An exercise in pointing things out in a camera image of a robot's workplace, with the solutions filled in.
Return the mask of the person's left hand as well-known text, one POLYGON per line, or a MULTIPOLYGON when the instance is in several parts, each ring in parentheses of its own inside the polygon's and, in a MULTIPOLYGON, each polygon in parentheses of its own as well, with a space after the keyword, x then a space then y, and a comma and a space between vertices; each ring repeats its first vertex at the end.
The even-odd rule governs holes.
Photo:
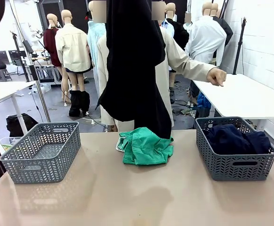
POLYGON ((226 81, 227 73, 219 68, 212 68, 207 73, 207 81, 214 86, 223 86, 223 83, 226 81))

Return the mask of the black garment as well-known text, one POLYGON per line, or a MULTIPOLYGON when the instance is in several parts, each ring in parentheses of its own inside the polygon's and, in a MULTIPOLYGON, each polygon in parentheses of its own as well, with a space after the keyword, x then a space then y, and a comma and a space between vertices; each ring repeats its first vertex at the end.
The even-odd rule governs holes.
POLYGON ((170 138, 171 119, 155 75, 166 45, 152 19, 152 0, 108 0, 105 26, 108 81, 99 104, 117 121, 170 138))

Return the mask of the green garment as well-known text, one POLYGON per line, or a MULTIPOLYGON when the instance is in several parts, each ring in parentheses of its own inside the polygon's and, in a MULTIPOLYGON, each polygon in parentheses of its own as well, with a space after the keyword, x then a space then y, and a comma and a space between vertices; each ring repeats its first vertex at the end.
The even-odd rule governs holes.
POLYGON ((116 150, 123 152, 122 162, 131 165, 166 164, 173 155, 173 137, 160 138, 146 127, 119 133, 116 150))

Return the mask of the person's left forearm beige sleeve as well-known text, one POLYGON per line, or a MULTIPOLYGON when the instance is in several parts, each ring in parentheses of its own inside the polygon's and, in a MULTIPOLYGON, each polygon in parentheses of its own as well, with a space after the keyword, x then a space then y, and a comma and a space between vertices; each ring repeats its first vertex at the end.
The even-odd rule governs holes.
POLYGON ((218 67, 188 58, 184 77, 195 81, 208 82, 209 73, 212 69, 218 69, 218 67))

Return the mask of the blue bag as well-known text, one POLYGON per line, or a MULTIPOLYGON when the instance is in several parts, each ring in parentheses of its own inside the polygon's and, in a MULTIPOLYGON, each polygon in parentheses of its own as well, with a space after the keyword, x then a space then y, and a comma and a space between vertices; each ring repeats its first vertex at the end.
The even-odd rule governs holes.
POLYGON ((199 93, 198 98, 197 98, 197 106, 200 108, 211 108, 211 103, 210 101, 205 97, 203 93, 199 93))

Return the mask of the white table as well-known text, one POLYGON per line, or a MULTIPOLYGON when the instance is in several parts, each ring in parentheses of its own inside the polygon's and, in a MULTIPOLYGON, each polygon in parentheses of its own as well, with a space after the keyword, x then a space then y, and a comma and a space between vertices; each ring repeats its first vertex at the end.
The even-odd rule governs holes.
POLYGON ((274 119, 274 89, 245 75, 228 74, 222 87, 194 83, 211 103, 209 117, 218 111, 222 117, 257 120, 258 131, 264 131, 266 121, 274 119))
POLYGON ((23 116, 21 114, 19 105, 17 103, 16 97, 21 97, 18 91, 25 88, 31 87, 35 84, 35 81, 25 82, 25 81, 7 81, 0 82, 0 103, 11 98, 14 109, 16 111, 17 118, 19 120, 22 132, 24 135, 27 134, 28 130, 26 128, 23 116))

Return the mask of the mannequin in white shirt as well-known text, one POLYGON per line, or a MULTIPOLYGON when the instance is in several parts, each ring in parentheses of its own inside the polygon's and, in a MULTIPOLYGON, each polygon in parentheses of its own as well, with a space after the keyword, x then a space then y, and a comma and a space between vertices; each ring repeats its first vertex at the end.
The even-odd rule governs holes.
POLYGON ((193 22, 185 52, 191 59, 220 66, 225 49, 227 34, 221 25, 210 16, 213 4, 204 3, 202 17, 193 22))

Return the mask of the black tripod stand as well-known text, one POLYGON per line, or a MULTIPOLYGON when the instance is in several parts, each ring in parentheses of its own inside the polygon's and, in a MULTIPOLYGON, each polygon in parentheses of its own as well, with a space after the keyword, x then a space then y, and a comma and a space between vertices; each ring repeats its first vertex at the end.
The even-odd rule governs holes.
POLYGON ((246 20, 245 17, 243 17, 242 18, 242 24, 241 24, 241 34, 240 34, 240 38, 239 38, 239 41, 238 41, 238 48, 237 48, 235 62, 234 62, 233 75, 237 74, 236 73, 237 72, 237 66, 238 66, 240 51, 241 51, 241 48, 242 48, 243 33, 244 33, 246 23, 247 23, 247 20, 246 20))

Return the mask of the mannequin in black jacket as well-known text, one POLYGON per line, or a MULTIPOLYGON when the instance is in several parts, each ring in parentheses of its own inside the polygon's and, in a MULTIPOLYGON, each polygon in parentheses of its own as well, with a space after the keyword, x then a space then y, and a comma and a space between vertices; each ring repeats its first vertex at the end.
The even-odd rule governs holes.
POLYGON ((174 27, 174 40, 176 43, 185 50, 186 44, 189 40, 189 33, 184 29, 183 25, 173 20, 176 12, 176 5, 174 3, 168 3, 166 5, 166 20, 174 27))
POLYGON ((218 4, 212 3, 210 16, 213 18, 214 21, 218 22, 219 25, 222 27, 222 29, 225 31, 226 33, 225 47, 226 47, 233 35, 233 31, 231 27, 229 26, 229 24, 224 19, 218 17, 220 15, 219 12, 220 11, 218 10, 218 4))

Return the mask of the person in beige jacket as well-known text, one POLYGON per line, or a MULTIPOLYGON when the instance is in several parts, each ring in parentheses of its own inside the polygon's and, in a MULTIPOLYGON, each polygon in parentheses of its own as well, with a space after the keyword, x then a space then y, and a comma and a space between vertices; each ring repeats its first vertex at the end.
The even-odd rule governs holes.
MULTIPOLYGON (((167 66, 175 66, 179 68, 180 72, 185 72, 184 65, 188 63, 189 57, 180 48, 180 46, 175 42, 175 40, 168 34, 165 28, 161 28, 162 36, 166 44, 165 60, 155 67, 156 71, 156 83, 160 91, 163 102, 170 115, 171 122, 173 123, 171 102, 169 98, 169 70, 167 66)), ((107 57, 108 57, 108 47, 106 46, 106 34, 99 38, 97 42, 97 74, 99 80, 99 93, 102 94, 108 81, 108 70, 107 70, 107 57)), ((121 122, 115 120, 111 117, 108 112, 100 107, 101 112, 101 122, 106 126, 115 125, 118 131, 130 131, 134 128, 134 122, 121 122)))

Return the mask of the grey plastic woven basket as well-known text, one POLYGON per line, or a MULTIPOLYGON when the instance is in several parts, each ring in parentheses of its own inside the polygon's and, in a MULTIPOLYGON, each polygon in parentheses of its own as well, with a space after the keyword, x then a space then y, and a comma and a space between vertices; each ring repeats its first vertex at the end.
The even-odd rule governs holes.
POLYGON ((203 162, 215 181, 266 180, 274 162, 274 146, 268 154, 216 154, 210 146, 204 130, 216 125, 234 125, 241 133, 257 132, 241 117, 197 118, 196 144, 203 162))
POLYGON ((0 156, 15 184, 61 182, 81 147, 79 123, 35 125, 0 156))

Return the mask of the mannequin in light blue fleece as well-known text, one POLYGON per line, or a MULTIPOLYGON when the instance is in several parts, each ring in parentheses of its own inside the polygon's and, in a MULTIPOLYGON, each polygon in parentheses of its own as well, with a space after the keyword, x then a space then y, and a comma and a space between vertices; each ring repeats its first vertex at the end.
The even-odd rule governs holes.
POLYGON ((93 75, 94 75, 94 81, 95 86, 97 90, 98 97, 100 96, 99 93, 99 79, 97 74, 97 42, 99 38, 103 36, 105 33, 105 24, 104 23, 96 23, 94 21, 95 16, 93 15, 93 8, 94 8, 94 2, 93 0, 90 0, 88 3, 89 8, 89 20, 88 20, 88 34, 87 34, 87 40, 89 45, 89 50, 91 54, 91 62, 93 65, 93 75))

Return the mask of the mannequin in cream jacket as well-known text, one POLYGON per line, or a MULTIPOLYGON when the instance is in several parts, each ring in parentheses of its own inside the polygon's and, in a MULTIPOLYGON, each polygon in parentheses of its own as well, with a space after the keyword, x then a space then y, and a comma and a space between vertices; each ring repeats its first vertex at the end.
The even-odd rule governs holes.
POLYGON ((72 24, 73 17, 69 10, 62 10, 61 17, 64 26, 56 32, 56 50, 72 86, 69 116, 79 117, 81 114, 86 115, 90 105, 90 96, 85 90, 83 76, 91 68, 87 34, 72 24))

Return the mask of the mannequin in dark red dress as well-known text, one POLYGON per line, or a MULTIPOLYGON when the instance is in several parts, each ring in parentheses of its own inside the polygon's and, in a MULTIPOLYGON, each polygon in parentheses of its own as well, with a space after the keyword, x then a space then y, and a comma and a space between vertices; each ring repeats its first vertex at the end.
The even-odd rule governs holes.
POLYGON ((47 14, 47 20, 49 22, 49 26, 43 33, 44 47, 50 55, 52 65, 55 67, 62 67, 62 64, 60 63, 57 55, 56 40, 55 40, 55 36, 58 31, 57 16, 52 13, 49 13, 47 14))

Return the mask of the black light stand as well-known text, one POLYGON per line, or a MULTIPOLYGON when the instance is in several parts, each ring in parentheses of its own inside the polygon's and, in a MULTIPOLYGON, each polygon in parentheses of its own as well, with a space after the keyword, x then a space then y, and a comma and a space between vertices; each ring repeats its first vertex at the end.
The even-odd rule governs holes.
POLYGON ((12 32, 12 31, 11 31, 11 33, 12 33, 12 37, 13 37, 13 40, 14 40, 14 43, 15 43, 15 46, 16 46, 16 54, 17 54, 17 57, 19 58, 20 65, 21 65, 22 70, 23 70, 24 75, 25 75, 25 79, 26 79, 27 82, 29 82, 30 79, 29 79, 29 76, 28 76, 28 74, 27 74, 25 65, 24 65, 24 63, 23 63, 23 61, 22 61, 22 58, 21 58, 21 51, 20 51, 19 45, 18 45, 18 43, 17 43, 16 34, 15 34, 14 32, 12 32))

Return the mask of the black computer monitor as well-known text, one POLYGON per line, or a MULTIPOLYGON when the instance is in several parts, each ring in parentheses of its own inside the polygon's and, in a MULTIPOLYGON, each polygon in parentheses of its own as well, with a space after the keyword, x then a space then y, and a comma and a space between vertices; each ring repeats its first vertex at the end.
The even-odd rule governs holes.
POLYGON ((20 53, 17 50, 9 50, 9 56, 13 65, 21 66, 22 57, 26 57, 25 51, 21 50, 20 53))

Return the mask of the black stool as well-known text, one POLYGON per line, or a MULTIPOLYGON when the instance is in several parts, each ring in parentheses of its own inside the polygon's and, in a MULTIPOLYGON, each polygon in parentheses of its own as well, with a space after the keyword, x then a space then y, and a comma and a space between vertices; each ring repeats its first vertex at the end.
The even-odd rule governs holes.
POLYGON ((0 81, 12 81, 12 78, 10 77, 7 69, 0 69, 0 81))

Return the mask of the clear bin with green item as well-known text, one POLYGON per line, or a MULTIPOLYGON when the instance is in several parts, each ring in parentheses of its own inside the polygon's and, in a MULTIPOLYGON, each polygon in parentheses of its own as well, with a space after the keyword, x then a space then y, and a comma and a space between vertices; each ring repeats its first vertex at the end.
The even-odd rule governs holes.
POLYGON ((0 139, 0 144, 3 147, 4 151, 7 151, 16 143, 15 137, 3 137, 0 139))

